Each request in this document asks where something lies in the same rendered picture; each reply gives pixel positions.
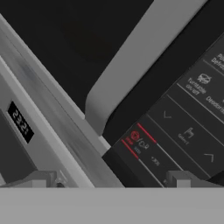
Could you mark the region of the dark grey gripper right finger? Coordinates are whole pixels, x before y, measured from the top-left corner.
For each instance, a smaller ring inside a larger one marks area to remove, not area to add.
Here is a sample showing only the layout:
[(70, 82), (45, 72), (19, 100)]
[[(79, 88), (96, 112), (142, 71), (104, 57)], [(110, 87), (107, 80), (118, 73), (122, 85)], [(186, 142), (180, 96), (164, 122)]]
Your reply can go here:
[(221, 188), (224, 187), (224, 177), (216, 175), (209, 180), (203, 180), (189, 171), (168, 171), (165, 186), (171, 188)]

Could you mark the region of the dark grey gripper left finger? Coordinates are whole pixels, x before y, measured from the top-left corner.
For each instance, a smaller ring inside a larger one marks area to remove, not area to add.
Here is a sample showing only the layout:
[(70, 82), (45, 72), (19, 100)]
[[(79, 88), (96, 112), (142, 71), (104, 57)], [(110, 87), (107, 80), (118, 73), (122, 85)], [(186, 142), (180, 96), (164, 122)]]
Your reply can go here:
[(65, 188), (66, 182), (56, 171), (33, 171), (27, 175), (16, 175), (6, 179), (0, 188)]

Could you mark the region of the microwave start button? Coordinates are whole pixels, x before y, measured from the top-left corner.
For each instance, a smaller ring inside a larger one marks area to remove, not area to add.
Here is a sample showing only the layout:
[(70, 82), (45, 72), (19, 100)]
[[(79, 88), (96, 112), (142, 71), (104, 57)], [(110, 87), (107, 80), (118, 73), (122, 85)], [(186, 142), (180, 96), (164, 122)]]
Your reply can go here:
[(180, 168), (154, 144), (147, 149), (141, 149), (140, 158), (163, 186), (166, 186), (168, 171), (180, 171)]

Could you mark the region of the black microwave oven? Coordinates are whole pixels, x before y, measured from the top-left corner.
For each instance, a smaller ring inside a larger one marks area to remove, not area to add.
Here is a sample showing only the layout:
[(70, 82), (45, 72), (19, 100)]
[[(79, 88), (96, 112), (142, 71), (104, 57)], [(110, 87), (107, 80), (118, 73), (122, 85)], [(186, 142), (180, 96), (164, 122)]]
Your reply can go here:
[(165, 187), (140, 158), (151, 144), (181, 171), (224, 177), (224, 0), (206, 0), (188, 25), (186, 70), (102, 157), (126, 187)]

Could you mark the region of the grey appliance with digital display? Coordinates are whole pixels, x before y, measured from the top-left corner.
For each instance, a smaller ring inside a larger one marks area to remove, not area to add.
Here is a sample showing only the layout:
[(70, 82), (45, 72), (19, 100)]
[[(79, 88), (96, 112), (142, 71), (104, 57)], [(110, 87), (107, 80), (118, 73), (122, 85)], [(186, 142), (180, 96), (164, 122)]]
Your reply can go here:
[(0, 114), (34, 166), (63, 186), (123, 185), (102, 159), (107, 141), (2, 15)]

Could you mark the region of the black microwave door grey frame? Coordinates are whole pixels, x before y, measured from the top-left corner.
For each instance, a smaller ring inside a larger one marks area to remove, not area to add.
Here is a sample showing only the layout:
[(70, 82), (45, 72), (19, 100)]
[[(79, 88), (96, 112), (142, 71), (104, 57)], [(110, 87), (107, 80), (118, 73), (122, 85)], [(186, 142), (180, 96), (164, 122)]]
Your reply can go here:
[(191, 27), (169, 38), (168, 21), (199, 1), (0, 0), (0, 14), (80, 109), (110, 68), (142, 75), (107, 121), (103, 135), (112, 144), (186, 70)]

